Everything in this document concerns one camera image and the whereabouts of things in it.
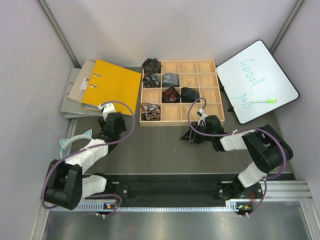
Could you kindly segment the navy floral long tie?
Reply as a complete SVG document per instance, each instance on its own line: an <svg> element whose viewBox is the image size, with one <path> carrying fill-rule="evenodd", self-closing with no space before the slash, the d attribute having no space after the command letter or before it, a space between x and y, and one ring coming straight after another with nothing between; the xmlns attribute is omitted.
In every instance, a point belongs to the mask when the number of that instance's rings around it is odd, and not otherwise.
<svg viewBox="0 0 320 240"><path fill-rule="evenodd" d="M161 82L154 74L145 75L142 79L144 88L160 88Z"/></svg>

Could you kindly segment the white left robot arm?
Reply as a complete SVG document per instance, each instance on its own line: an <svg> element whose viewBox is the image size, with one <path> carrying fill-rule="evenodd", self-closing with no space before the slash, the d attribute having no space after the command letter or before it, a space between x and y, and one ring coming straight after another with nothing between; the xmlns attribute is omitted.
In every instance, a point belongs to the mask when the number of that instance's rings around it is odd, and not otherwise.
<svg viewBox="0 0 320 240"><path fill-rule="evenodd" d="M93 138L93 131L89 129L60 140L61 159L49 164L41 192L41 204L45 209L73 210L83 198L98 194L106 199L113 194L114 187L106 177L101 174L84 176L84 173L118 145L127 128L120 112L108 113L100 117L98 123L97 138Z"/></svg>

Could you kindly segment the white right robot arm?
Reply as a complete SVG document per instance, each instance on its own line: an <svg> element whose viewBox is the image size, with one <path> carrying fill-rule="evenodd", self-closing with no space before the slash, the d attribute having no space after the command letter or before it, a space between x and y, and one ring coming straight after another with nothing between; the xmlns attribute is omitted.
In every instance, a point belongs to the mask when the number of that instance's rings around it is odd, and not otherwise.
<svg viewBox="0 0 320 240"><path fill-rule="evenodd" d="M239 198L249 195L253 185L282 166L284 160L290 161L294 156L292 148L270 125L265 124L260 128L239 133L226 133L215 115L192 122L180 139L194 144L211 142L217 152L247 150L252 162L231 184L234 194Z"/></svg>

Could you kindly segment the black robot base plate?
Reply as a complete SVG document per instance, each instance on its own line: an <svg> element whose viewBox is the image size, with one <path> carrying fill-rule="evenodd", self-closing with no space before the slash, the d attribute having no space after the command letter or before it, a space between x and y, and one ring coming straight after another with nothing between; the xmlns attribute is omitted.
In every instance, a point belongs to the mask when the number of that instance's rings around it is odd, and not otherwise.
<svg viewBox="0 0 320 240"><path fill-rule="evenodd" d="M228 201L231 199L258 199L263 196L259 183L248 188L243 188L237 183L223 182L146 182L130 183L123 190L114 188L112 194L121 194L123 201L146 201L147 197L152 200L160 200L164 197L177 197L186 201L192 197L204 198L205 201Z"/></svg>

